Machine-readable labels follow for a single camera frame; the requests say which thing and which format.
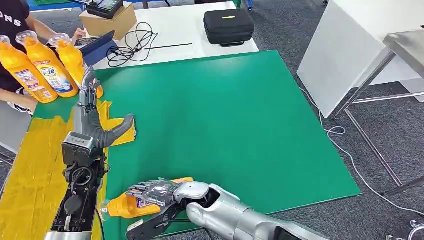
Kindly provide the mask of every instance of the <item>person's arm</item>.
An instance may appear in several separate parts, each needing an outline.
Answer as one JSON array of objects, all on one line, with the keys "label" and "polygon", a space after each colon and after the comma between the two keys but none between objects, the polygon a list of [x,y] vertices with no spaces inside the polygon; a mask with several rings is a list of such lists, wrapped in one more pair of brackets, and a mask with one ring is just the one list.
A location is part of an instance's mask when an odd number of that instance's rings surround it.
[{"label": "person's arm", "polygon": [[29,95],[20,95],[0,88],[0,101],[17,104],[34,112],[38,101]]},{"label": "person's arm", "polygon": [[26,18],[26,24],[28,24],[28,27],[37,33],[38,37],[49,40],[53,35],[56,34],[55,31],[53,31],[50,27],[46,26],[44,23],[40,22],[39,20],[35,19],[31,14]]}]

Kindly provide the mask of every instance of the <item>black zipper case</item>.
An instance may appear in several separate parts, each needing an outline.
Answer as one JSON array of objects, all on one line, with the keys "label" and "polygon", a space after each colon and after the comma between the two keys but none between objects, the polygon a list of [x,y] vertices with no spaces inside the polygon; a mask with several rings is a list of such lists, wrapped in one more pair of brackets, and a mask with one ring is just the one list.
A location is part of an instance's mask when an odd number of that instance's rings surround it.
[{"label": "black zipper case", "polygon": [[209,42],[223,47],[242,45],[252,38],[255,31],[248,11],[241,8],[207,11],[203,23]]}]

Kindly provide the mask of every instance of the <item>orange bottle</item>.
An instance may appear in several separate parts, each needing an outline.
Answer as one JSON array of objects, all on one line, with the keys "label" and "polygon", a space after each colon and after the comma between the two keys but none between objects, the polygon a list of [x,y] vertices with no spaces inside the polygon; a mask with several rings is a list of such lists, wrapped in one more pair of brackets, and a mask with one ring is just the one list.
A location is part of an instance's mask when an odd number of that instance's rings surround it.
[{"label": "orange bottle", "polygon": [[[84,71],[88,68],[81,51],[72,45],[72,41],[66,33],[57,33],[48,42],[56,48],[63,65],[65,65],[78,87],[81,88]],[[101,98],[103,93],[102,86],[98,86],[97,98]]]},{"label": "orange bottle", "polygon": [[0,62],[3,67],[40,103],[48,104],[58,94],[31,63],[25,53],[11,45],[11,40],[0,35]]},{"label": "orange bottle", "polygon": [[16,42],[26,49],[29,60],[44,76],[48,84],[63,98],[77,95],[79,88],[55,53],[43,45],[33,31],[23,31],[16,35]]},{"label": "orange bottle", "polygon": [[[184,177],[172,180],[172,182],[176,184],[193,182],[193,178]],[[161,208],[158,205],[148,203],[135,196],[126,195],[126,193],[127,192],[124,192],[121,196],[112,199],[105,208],[100,210],[103,220],[105,220],[105,216],[119,216],[126,219],[132,219],[157,214],[161,211]]]}]

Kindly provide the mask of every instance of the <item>cardboard box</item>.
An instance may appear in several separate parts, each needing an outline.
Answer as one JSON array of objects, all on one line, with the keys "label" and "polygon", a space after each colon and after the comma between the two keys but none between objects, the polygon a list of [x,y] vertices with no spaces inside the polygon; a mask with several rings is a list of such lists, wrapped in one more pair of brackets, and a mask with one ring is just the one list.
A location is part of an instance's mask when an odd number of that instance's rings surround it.
[{"label": "cardboard box", "polygon": [[79,19],[90,36],[99,37],[115,30],[113,39],[118,41],[124,38],[125,34],[137,23],[134,6],[126,1],[112,19],[91,15],[87,11],[81,13]]}]

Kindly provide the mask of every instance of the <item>yellow paper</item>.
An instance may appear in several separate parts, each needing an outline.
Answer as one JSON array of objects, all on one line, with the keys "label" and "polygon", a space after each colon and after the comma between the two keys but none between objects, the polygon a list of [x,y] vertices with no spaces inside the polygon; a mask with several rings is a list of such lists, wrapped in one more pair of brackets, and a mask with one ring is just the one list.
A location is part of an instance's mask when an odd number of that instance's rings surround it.
[{"label": "yellow paper", "polygon": [[[100,123],[106,130],[123,120],[108,118],[110,105],[104,101],[97,106]],[[61,143],[73,128],[72,117],[68,123],[59,116],[32,120],[1,197],[0,240],[42,240],[50,230],[68,187],[62,174],[66,166]],[[133,141],[135,134],[133,125],[113,146]],[[97,195],[98,204],[105,199],[106,182],[107,174]],[[91,239],[101,239],[97,215]]]}]

